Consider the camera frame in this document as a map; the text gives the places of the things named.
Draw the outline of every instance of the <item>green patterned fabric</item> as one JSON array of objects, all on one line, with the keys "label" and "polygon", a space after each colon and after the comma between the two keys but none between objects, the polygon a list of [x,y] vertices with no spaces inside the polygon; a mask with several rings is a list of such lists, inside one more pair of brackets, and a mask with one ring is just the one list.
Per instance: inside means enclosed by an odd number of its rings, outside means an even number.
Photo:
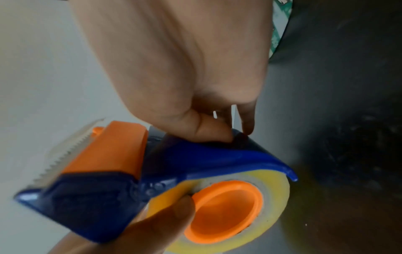
[{"label": "green patterned fabric", "polygon": [[290,14],[292,12],[293,0],[273,0],[273,32],[269,57],[275,52],[285,32]]}]

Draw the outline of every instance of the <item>hand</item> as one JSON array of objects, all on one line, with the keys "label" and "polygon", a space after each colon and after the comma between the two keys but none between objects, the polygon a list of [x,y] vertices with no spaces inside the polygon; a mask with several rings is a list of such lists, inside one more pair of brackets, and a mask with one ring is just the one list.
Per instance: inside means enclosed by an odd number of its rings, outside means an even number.
[{"label": "hand", "polygon": [[113,242],[98,245],[70,233],[49,254],[162,254],[183,234],[194,214],[193,200],[185,196],[173,206],[129,226]]},{"label": "hand", "polygon": [[[231,105],[254,129],[272,1],[70,0],[89,44],[136,117],[191,141],[232,140]],[[216,111],[218,120],[213,118]]]}]

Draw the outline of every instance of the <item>finger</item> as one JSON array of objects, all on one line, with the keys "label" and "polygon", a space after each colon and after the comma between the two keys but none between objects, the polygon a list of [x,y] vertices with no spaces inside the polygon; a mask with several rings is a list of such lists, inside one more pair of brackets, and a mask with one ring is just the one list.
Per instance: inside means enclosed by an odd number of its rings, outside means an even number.
[{"label": "finger", "polygon": [[239,111],[240,119],[242,120],[243,133],[250,135],[254,130],[254,116],[255,116],[255,105],[257,100],[250,103],[237,105],[237,111]]},{"label": "finger", "polygon": [[97,254],[159,254],[191,223],[195,207],[190,196],[126,229],[115,241],[97,248]]},{"label": "finger", "polygon": [[156,127],[169,134],[193,141],[222,141],[231,142],[233,134],[231,128],[213,116],[198,113],[190,109],[184,114],[165,118]]},{"label": "finger", "polygon": [[232,128],[232,107],[227,107],[222,110],[216,110],[217,119],[226,123]]}]

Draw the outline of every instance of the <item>serrated cutting blade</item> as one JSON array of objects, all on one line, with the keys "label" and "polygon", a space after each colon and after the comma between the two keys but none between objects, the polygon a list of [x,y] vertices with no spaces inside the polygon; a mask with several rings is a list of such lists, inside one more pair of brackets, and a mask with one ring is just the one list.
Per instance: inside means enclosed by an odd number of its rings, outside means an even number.
[{"label": "serrated cutting blade", "polygon": [[77,144],[70,148],[63,156],[55,161],[49,168],[47,168],[39,178],[35,179],[27,189],[43,189],[51,185],[65,167],[70,164],[91,142],[90,134],[81,139]]}]

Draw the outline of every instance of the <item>orange reel hub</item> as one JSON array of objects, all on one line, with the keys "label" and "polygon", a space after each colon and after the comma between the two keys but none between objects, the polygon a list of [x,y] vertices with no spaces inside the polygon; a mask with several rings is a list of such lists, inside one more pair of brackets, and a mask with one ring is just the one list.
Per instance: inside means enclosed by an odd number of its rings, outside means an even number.
[{"label": "orange reel hub", "polygon": [[263,207],[259,189],[239,180],[219,182],[193,195],[196,215],[186,229],[188,240],[213,244],[246,229]]}]

